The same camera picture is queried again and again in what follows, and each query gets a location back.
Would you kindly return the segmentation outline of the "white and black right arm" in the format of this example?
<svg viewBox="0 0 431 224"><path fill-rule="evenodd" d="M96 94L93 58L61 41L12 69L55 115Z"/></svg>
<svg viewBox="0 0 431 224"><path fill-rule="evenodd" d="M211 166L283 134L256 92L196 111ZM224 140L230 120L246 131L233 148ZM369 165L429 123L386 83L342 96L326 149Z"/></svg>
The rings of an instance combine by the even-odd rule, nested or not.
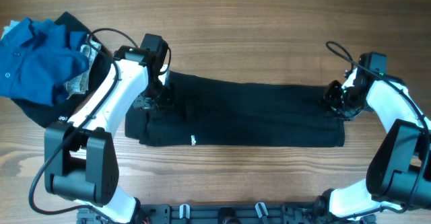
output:
<svg viewBox="0 0 431 224"><path fill-rule="evenodd" d="M364 110L375 112L387 135L363 180L326 191L319 220L347 223L377 212L429 209L430 121L406 84L391 75L354 69L345 83L329 84L323 101L347 119Z"/></svg>

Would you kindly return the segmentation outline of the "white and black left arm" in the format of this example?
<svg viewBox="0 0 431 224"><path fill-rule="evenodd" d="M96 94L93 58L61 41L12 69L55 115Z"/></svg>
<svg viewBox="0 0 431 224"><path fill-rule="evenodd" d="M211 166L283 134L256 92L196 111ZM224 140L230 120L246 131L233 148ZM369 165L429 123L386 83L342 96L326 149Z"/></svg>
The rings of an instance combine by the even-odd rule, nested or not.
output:
<svg viewBox="0 0 431 224"><path fill-rule="evenodd" d="M108 75L90 100L65 123L44 133L44 165L38 177L45 190L75 201L107 223L142 223L141 203L119 186L114 136L133 103L159 108L167 87L171 49L165 44L122 46Z"/></svg>

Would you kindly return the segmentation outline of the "black polo shirt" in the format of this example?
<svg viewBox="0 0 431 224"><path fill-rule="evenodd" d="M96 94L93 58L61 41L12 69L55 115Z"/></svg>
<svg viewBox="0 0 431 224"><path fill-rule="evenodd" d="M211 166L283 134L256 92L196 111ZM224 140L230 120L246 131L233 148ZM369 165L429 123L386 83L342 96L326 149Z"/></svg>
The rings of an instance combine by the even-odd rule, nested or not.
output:
<svg viewBox="0 0 431 224"><path fill-rule="evenodd" d="M171 72L170 108L130 107L125 136L142 145L342 147L343 120L319 102L323 86L233 83Z"/></svg>

